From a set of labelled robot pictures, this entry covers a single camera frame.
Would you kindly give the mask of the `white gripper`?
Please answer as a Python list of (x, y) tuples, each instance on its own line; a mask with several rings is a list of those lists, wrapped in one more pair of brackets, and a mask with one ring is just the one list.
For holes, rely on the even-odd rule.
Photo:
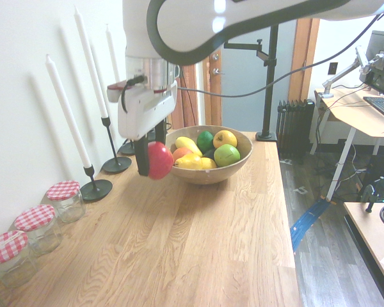
[(154, 93), (137, 84), (125, 91), (124, 101), (118, 102), (118, 131), (123, 138), (134, 142), (138, 173), (147, 177), (150, 171), (148, 135), (155, 127), (155, 140), (166, 143), (166, 121), (175, 109), (177, 82), (169, 85), (165, 93)]

